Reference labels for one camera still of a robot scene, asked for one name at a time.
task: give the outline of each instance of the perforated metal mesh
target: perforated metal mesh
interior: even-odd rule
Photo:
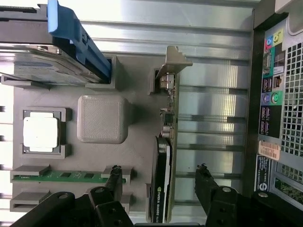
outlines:
[[[303,172],[297,169],[291,168],[286,165],[282,165],[281,173],[301,184],[303,184]]]
[[[303,157],[303,50],[302,43],[288,48],[281,150]]]

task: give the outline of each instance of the barcode label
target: barcode label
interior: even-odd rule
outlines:
[[[278,161],[280,159],[280,146],[277,144],[259,141],[259,154]]]

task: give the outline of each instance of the metal bracket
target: metal bracket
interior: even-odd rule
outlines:
[[[162,65],[159,70],[156,79],[166,75],[166,74],[178,74],[185,67],[192,66],[192,61],[187,61],[185,55],[179,52],[178,47],[168,46],[166,48],[166,59],[165,64]]]

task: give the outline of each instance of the label sticker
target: label sticker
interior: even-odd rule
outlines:
[[[257,155],[255,191],[268,191],[270,179],[271,160],[268,157]]]
[[[273,46],[276,46],[283,42],[283,29],[280,29],[273,35]]]
[[[258,153],[271,158],[273,160],[279,161],[280,159],[280,146],[277,144],[265,142],[263,140],[259,141]]]

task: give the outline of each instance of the usb port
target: usb port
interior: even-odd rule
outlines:
[[[264,121],[261,121],[261,124],[260,124],[260,132],[261,133],[264,133],[265,131],[265,122]]]
[[[273,79],[269,78],[269,80],[268,80],[268,89],[271,90],[272,87],[273,87]]]
[[[264,91],[268,90],[268,80],[267,79],[263,79],[263,90]]]
[[[269,132],[269,123],[265,122],[265,133]]]
[[[266,117],[266,107],[262,107],[261,118],[264,119]]]
[[[266,118],[270,118],[270,108],[266,107]]]

